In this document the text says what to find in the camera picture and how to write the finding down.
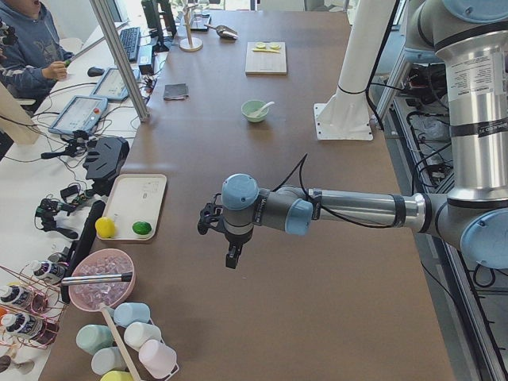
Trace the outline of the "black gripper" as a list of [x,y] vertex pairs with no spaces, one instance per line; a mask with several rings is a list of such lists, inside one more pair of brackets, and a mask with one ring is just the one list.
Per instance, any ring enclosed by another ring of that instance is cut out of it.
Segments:
[[250,234],[226,234],[226,240],[229,242],[228,252],[225,256],[225,266],[236,269],[241,256],[243,245],[251,240]]

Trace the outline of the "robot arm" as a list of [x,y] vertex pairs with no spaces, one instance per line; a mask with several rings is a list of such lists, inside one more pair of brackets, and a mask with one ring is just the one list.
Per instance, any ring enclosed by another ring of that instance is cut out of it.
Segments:
[[484,267],[507,265],[507,4],[415,3],[407,44],[444,62],[453,188],[445,194],[369,194],[281,186],[261,188],[250,175],[228,177],[217,230],[236,267],[255,226],[306,234],[313,220],[372,229],[407,227],[441,238]]

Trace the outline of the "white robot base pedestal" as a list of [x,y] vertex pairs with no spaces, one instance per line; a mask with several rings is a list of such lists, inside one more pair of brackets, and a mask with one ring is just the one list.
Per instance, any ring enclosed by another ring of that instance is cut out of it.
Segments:
[[359,2],[335,95],[326,103],[314,104],[317,139],[373,139],[368,87],[397,9],[397,1]]

